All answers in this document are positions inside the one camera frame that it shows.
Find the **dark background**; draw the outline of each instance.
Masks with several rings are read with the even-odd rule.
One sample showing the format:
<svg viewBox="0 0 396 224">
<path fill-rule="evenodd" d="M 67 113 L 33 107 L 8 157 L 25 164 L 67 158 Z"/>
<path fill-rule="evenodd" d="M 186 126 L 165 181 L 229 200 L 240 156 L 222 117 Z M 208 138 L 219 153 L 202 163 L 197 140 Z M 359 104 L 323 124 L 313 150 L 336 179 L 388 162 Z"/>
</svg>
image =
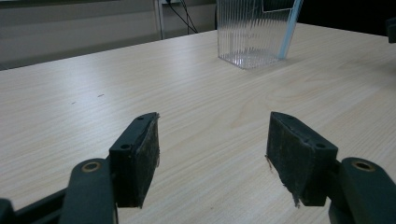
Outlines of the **dark background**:
<svg viewBox="0 0 396 224">
<path fill-rule="evenodd" d="M 304 0 L 298 22 L 372 35 L 386 35 L 396 0 Z"/>
</svg>

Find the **wood grain surface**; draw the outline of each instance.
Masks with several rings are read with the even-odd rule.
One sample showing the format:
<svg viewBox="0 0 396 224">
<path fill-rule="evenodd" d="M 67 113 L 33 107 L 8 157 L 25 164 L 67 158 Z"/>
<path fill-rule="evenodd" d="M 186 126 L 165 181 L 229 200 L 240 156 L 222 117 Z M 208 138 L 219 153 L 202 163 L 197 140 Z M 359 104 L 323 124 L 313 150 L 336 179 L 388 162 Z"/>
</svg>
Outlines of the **wood grain surface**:
<svg viewBox="0 0 396 224">
<path fill-rule="evenodd" d="M 208 32 L 0 72 L 0 197 L 67 186 L 129 123 L 158 112 L 161 164 L 120 223 L 329 223 L 294 207 L 265 159 L 271 111 L 293 115 L 396 180 L 396 45 L 298 24 L 286 61 L 241 70 Z"/>
</svg>

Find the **black cable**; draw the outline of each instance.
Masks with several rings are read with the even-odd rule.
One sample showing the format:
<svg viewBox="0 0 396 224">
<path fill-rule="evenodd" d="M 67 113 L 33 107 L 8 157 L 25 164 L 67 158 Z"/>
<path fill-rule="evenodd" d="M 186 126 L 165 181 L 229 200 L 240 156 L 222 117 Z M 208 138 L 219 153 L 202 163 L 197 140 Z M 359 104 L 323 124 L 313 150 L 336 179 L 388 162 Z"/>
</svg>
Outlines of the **black cable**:
<svg viewBox="0 0 396 224">
<path fill-rule="evenodd" d="M 175 9 L 172 7 L 171 1 L 166 1 L 169 5 L 169 7 L 178 15 L 178 17 L 190 28 L 192 29 L 196 34 L 198 34 L 198 31 L 196 31 L 194 28 L 190 27 L 189 24 L 186 23 L 186 21 L 184 21 L 184 19 L 175 11 Z"/>
<path fill-rule="evenodd" d="M 195 27 L 194 22 L 192 22 L 192 19 L 191 19 L 191 16 L 190 16 L 190 14 L 189 14 L 189 11 L 187 10 L 186 2 L 185 2 L 184 0 L 180 0 L 180 2 L 181 2 L 181 4 L 183 5 L 184 10 L 186 11 L 187 18 L 190 20 L 190 22 L 191 22 L 191 24 L 192 24 L 192 27 L 195 29 L 196 34 L 197 34 L 197 33 L 198 33 L 198 30 L 197 30 L 197 28 Z"/>
</svg>

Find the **transparent box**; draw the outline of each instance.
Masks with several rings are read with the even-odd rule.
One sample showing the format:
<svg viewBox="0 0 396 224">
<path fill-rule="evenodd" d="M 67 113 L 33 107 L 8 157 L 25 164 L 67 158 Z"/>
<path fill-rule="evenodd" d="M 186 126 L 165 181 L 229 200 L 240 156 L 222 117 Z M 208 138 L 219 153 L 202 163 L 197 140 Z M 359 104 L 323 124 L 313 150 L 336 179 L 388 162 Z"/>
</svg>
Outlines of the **transparent box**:
<svg viewBox="0 0 396 224">
<path fill-rule="evenodd" d="M 303 0 L 217 0 L 219 57 L 249 69 L 285 59 Z"/>
</svg>

